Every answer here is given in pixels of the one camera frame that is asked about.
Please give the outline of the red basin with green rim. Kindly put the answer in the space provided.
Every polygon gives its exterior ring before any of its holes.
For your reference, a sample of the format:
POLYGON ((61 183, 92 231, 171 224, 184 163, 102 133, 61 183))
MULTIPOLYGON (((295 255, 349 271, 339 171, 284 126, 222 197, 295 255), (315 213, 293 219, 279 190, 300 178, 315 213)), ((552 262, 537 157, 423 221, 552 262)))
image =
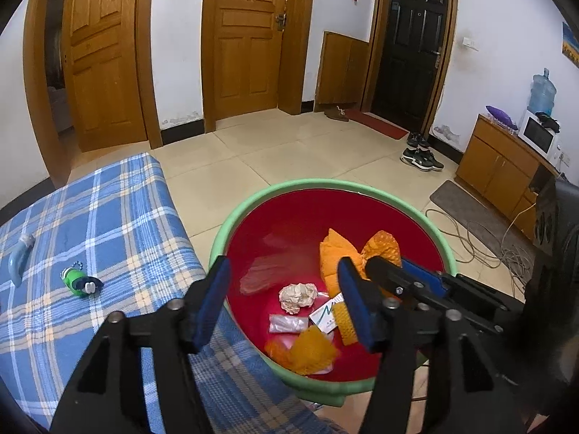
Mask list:
POLYGON ((320 244, 334 230, 360 250, 378 231, 393 235, 404 260, 455 275, 455 256, 436 226, 385 191, 354 182, 306 178, 263 189, 227 217, 210 257, 230 260, 228 311, 260 355, 272 335, 270 315, 281 311, 278 293, 289 283, 326 288, 320 244))

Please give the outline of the wooden sideboard cabinet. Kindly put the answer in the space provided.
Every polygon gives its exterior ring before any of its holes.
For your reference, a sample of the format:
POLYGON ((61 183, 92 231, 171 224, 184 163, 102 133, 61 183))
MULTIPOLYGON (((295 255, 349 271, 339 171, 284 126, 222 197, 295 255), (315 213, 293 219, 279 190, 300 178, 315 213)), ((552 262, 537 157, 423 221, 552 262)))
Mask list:
POLYGON ((456 176, 532 240, 538 193, 558 172, 517 136, 480 115, 456 176))

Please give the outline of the light blue tube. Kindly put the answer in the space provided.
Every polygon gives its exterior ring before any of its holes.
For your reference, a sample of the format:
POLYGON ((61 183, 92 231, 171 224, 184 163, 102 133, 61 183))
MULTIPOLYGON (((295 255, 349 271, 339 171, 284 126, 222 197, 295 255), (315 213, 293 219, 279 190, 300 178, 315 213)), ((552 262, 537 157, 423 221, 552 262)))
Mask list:
POLYGON ((34 245, 35 238, 32 234, 22 235, 15 248, 10 254, 8 261, 8 271, 13 285, 18 288, 22 284, 26 261, 34 245))

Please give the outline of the low wooden wall cabinet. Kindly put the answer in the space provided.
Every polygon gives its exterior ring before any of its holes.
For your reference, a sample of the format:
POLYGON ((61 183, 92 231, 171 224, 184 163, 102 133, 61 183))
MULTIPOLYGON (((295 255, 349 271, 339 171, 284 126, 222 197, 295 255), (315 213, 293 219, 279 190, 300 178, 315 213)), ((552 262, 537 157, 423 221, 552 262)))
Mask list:
POLYGON ((369 43, 325 31, 320 56, 314 110, 331 106, 359 107, 367 75, 369 43))

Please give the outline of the middle wooden door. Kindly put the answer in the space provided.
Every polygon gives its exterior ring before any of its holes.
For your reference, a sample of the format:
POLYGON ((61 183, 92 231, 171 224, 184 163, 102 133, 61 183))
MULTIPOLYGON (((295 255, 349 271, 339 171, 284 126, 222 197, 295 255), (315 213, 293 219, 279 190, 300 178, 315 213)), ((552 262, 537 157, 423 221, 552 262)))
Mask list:
POLYGON ((273 109, 286 0, 216 0, 214 98, 219 120, 273 109))

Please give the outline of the orange mesh wrapper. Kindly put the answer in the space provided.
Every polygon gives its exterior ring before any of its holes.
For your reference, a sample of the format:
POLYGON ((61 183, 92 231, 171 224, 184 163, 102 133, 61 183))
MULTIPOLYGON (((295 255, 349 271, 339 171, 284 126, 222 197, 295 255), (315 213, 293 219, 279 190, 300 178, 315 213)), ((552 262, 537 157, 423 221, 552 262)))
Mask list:
POLYGON ((360 276, 368 280, 365 273, 367 261, 373 257, 383 258, 390 263, 402 267, 400 246, 389 232, 376 232, 358 252, 346 238, 329 229, 328 235, 320 243, 320 275, 326 285, 327 293, 334 298, 341 292, 339 289, 338 265, 342 258, 350 258, 360 276))

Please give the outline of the orange snack packet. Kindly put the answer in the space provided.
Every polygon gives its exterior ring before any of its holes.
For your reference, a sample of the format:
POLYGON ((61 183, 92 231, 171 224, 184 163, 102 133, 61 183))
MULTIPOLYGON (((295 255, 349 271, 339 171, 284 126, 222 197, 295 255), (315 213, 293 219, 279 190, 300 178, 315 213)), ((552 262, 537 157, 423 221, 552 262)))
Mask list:
MULTIPOLYGON (((342 344, 350 346, 358 341, 352 320, 344 302, 335 303, 331 315, 342 337, 342 344)), ((299 375, 312 375, 326 370, 339 355, 339 350, 317 325, 310 326, 288 347, 280 339, 266 343, 269 358, 285 369, 299 375)))

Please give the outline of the black sneakers pair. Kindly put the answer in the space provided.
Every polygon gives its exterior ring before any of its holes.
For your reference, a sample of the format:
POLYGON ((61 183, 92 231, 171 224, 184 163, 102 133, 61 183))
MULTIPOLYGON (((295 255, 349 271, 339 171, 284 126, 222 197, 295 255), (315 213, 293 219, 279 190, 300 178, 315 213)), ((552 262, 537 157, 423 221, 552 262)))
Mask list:
POLYGON ((442 171, 444 164, 439 162, 430 145, 419 132, 411 132, 406 138, 407 147, 400 156, 400 160, 407 165, 422 171, 442 171))

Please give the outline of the black entrance door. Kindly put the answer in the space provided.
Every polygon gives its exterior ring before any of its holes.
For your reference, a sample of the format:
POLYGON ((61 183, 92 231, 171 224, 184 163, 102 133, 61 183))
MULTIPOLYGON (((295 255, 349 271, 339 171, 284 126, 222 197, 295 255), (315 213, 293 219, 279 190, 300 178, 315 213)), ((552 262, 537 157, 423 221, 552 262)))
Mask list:
POLYGON ((448 0, 390 0, 371 112, 410 132, 425 120, 448 0))

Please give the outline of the crumpled pink paper ball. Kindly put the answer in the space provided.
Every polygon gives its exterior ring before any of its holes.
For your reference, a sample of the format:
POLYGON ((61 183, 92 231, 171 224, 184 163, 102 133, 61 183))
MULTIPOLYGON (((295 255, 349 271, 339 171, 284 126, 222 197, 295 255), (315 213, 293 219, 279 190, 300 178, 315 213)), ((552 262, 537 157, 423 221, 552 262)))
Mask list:
POLYGON ((311 308, 318 297, 313 283, 298 283, 284 286, 279 292, 281 308, 290 315, 297 315, 302 308, 311 308))

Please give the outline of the blue water jug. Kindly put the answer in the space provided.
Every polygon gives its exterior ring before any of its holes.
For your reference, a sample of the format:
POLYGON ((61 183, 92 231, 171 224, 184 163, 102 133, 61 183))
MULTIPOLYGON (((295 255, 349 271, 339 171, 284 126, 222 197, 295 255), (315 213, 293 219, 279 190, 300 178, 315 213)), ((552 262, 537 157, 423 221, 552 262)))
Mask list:
POLYGON ((550 71, 544 68, 541 75, 533 75, 531 94, 527 110, 532 114, 544 113, 550 116, 554 109, 557 89, 550 81, 550 71))

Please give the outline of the grey floor mat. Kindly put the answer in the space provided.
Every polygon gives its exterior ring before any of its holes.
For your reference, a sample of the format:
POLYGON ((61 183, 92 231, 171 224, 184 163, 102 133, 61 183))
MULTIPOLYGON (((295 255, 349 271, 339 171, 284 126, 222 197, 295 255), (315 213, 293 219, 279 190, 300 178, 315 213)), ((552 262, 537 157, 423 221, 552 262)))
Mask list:
POLYGON ((529 280, 535 260, 532 243, 506 220, 488 209, 455 182, 447 180, 430 200, 456 222, 470 237, 476 237, 497 259, 522 280, 529 280))

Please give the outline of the red doormat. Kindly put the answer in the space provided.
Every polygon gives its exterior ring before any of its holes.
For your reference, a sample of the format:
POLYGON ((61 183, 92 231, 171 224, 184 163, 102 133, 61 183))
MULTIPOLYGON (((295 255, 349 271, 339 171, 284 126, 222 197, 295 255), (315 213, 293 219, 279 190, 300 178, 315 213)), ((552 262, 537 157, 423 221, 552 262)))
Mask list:
POLYGON ((394 140, 400 140, 407 136, 408 132, 397 125, 386 122, 376 118, 376 116, 370 116, 360 112, 360 110, 346 109, 345 114, 349 120, 353 120, 356 123, 361 123, 365 127, 369 127, 380 134, 386 135, 387 137, 393 138, 394 140))

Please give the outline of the green white small toy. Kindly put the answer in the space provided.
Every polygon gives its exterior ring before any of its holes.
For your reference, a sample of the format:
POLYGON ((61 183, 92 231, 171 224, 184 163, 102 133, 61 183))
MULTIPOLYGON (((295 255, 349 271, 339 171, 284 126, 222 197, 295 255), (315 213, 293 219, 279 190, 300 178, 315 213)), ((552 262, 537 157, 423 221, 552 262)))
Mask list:
POLYGON ((86 274, 80 261, 75 261, 70 267, 65 268, 61 272, 61 279, 64 285, 79 297, 99 293, 104 286, 100 279, 86 274))

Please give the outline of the white green card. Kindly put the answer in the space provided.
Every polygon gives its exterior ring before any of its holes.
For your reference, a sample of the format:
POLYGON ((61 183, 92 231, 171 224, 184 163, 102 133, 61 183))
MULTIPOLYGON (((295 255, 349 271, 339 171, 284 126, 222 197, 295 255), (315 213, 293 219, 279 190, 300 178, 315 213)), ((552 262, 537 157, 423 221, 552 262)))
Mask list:
POLYGON ((333 313, 334 305, 342 302, 342 294, 337 294, 334 298, 326 301, 309 315, 311 323, 317 326, 323 333, 330 334, 337 327, 333 313))

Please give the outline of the wooden door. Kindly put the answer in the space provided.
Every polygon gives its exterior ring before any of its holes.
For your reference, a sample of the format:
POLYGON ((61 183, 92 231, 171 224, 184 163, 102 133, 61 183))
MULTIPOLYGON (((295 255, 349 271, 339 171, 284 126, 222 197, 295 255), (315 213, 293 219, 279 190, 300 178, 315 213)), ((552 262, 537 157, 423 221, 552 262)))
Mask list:
POLYGON ((273 109, 286 0, 216 0, 214 98, 219 120, 273 109))
POLYGON ((138 87, 136 0, 65 0, 65 87, 81 151, 147 139, 138 87))

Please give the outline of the white microwave oven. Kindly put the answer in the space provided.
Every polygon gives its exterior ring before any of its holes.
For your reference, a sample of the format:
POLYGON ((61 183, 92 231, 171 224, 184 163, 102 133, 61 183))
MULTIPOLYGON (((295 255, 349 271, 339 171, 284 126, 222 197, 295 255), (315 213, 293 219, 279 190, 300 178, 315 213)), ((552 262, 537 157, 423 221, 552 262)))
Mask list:
POLYGON ((543 126, 539 118, 525 111, 518 127, 518 137, 544 159, 551 161, 557 150, 558 134, 543 126))

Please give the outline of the blue plaid tablecloth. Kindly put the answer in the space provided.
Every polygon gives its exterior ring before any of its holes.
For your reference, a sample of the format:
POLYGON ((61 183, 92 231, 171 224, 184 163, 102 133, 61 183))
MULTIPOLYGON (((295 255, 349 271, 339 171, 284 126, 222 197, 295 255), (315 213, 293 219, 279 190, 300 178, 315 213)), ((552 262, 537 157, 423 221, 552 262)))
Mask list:
MULTIPOLYGON (((137 154, 39 199, 1 228, 1 379, 48 427, 73 369, 112 311, 149 314, 205 270, 160 163, 137 154)), ((190 360, 218 433, 332 433, 222 312, 190 360)))

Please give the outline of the left wooden door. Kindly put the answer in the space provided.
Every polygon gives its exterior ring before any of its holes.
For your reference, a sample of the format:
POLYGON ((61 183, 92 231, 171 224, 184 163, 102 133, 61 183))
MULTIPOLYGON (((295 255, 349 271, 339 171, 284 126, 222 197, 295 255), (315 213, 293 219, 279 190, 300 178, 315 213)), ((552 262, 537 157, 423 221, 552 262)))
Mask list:
POLYGON ((81 151, 147 139, 138 87, 136 0, 65 0, 65 87, 81 151))

